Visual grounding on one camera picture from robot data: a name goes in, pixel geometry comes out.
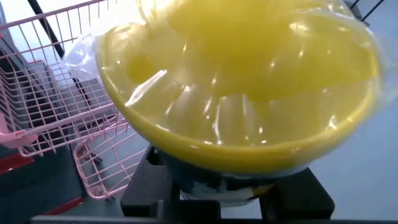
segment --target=shopping cart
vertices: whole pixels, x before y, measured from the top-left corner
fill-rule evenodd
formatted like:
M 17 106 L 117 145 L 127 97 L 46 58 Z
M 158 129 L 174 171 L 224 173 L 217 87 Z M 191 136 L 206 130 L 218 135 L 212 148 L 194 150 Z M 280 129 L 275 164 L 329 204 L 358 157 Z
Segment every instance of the shopping cart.
M 23 157 L 73 150 L 93 198 L 127 187 L 148 143 L 133 130 L 97 80 L 62 66 L 64 49 L 118 1 L 94 0 L 0 25 L 0 143 Z

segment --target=gray floor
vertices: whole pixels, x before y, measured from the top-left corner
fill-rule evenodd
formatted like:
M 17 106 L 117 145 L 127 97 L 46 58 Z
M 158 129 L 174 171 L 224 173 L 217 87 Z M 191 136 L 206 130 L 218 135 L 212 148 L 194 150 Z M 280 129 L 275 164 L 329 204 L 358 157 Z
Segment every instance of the gray floor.
M 59 4 L 82 2 L 41 0 L 45 11 L 54 10 Z M 376 0 L 362 0 L 359 8 L 363 14 Z M 7 18 L 30 16 L 32 12 L 25 0 L 2 1 Z M 11 13 L 16 7 L 26 13 Z M 369 18 L 370 29 L 379 37 L 384 51 L 389 56 L 390 70 L 397 73 L 394 63 L 398 62 L 396 41 L 398 38 L 398 1 L 385 0 Z M 365 122 L 337 150 L 311 164 L 336 203 L 332 218 L 398 220 L 398 103 L 393 102 Z M 83 204 L 67 213 L 68 215 L 122 215 L 119 201 L 86 199 Z M 224 217 L 259 218 L 259 205 L 254 202 L 245 207 L 226 208 Z

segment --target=red base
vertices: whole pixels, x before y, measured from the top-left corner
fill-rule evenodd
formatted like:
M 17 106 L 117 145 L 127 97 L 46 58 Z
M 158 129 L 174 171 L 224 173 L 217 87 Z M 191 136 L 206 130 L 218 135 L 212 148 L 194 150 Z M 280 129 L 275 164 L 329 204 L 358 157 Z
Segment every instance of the red base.
M 18 169 L 34 162 L 32 158 L 22 157 L 20 154 L 14 154 L 7 158 L 0 159 L 0 175 L 13 169 Z
M 78 206 L 79 204 L 83 203 L 83 201 L 84 201 L 84 198 L 82 196 L 75 197 L 74 199 L 70 200 L 69 202 L 64 203 L 63 205 L 44 213 L 44 215 L 62 214 L 64 212 L 66 212 L 67 210 L 72 209 L 72 208 Z

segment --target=wire rack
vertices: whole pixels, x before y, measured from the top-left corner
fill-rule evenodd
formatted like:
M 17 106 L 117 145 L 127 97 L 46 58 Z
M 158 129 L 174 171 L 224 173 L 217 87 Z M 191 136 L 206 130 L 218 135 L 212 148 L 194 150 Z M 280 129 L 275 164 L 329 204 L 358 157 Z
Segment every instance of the wire rack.
M 117 3 L 94 0 L 0 25 L 0 143 L 24 157 L 72 148 L 93 198 L 126 188 L 148 143 L 101 82 L 73 78 L 61 57 Z

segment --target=plastic wrap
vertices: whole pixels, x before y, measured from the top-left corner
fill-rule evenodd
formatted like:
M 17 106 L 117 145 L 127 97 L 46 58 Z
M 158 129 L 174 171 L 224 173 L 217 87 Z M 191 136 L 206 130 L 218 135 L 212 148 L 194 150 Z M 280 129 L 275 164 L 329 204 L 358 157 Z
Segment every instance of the plastic wrap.
M 65 64 L 100 75 L 142 136 L 199 167 L 305 166 L 395 96 L 377 41 L 342 1 L 141 0 L 114 13 Z

